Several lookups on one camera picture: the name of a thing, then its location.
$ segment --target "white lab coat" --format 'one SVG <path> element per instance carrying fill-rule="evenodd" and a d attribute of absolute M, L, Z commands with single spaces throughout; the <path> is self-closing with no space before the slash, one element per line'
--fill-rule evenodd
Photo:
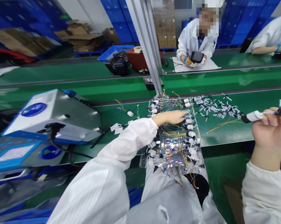
<path fill-rule="evenodd" d="M 132 122 L 72 180 L 48 224 L 226 223 L 211 191 L 201 207 L 185 176 L 170 179 L 152 169 L 146 170 L 141 203 L 129 209 L 124 170 L 129 168 L 137 150 L 152 141 L 157 129 L 152 119 Z M 242 195 L 247 223 L 281 224 L 280 171 L 264 171 L 249 162 Z"/>
<path fill-rule="evenodd" d="M 178 39 L 179 44 L 177 58 L 179 60 L 182 55 L 191 55 L 193 51 L 203 53 L 206 56 L 206 61 L 212 58 L 217 43 L 218 23 L 212 26 L 211 30 L 208 32 L 208 36 L 204 38 L 200 48 L 197 35 L 198 24 L 199 19 L 194 19 L 187 24 L 187 28 L 182 30 Z"/>
<path fill-rule="evenodd" d="M 275 47 L 279 44 L 281 44 L 281 16 L 264 27 L 250 44 L 246 53 L 251 53 L 258 47 Z"/>

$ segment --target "blue logo sticker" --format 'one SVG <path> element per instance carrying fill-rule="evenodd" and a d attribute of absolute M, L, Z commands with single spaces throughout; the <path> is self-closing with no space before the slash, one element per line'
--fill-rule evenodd
<path fill-rule="evenodd" d="M 45 104 L 45 103 L 35 103 L 35 104 L 30 105 L 27 108 L 25 108 L 21 112 L 21 115 L 24 117 L 33 117 L 33 116 L 41 113 L 43 110 L 45 110 L 46 107 L 47 107 L 47 104 Z"/>
<path fill-rule="evenodd" d="M 45 147 L 41 151 L 41 158 L 45 160 L 50 160 L 58 157 L 62 153 L 61 150 L 55 148 L 53 145 Z"/>

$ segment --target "metal casing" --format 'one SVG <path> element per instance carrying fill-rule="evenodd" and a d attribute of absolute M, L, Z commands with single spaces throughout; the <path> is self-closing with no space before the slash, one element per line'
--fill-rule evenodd
<path fill-rule="evenodd" d="M 101 134 L 101 120 L 97 111 L 77 98 L 58 89 L 35 95 L 2 135 L 45 140 L 47 134 L 42 133 L 45 126 L 59 123 L 65 126 L 55 141 L 83 145 Z"/>

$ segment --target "worker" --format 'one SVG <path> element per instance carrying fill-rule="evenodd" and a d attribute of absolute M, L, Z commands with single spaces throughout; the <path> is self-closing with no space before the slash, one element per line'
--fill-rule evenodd
<path fill-rule="evenodd" d="M 129 209 L 124 171 L 136 152 L 156 136 L 158 127 L 178 124 L 186 113 L 167 111 L 131 122 L 76 175 L 48 224 L 226 223 L 207 181 L 202 186 L 207 189 L 205 194 L 197 192 L 187 177 L 169 178 L 160 169 L 146 169 L 141 203 Z M 266 113 L 253 123 L 252 130 L 256 144 L 242 183 L 245 223 L 281 224 L 281 117 Z"/>
<path fill-rule="evenodd" d="M 178 39 L 177 58 L 186 66 L 191 65 L 187 57 L 193 51 L 204 54 L 202 62 L 195 64 L 198 67 L 203 66 L 212 57 L 219 33 L 219 10 L 218 7 L 208 7 L 207 4 L 203 4 L 199 8 L 199 18 L 192 20 L 182 30 Z"/>
<path fill-rule="evenodd" d="M 250 44 L 246 53 L 281 53 L 281 16 L 264 27 Z"/>

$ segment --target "blue wristband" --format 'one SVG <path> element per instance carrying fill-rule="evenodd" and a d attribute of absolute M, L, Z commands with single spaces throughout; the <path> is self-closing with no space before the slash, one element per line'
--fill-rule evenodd
<path fill-rule="evenodd" d="M 280 48 L 281 48 L 281 45 L 279 44 L 277 50 L 275 51 L 275 53 L 277 53 L 280 50 Z"/>

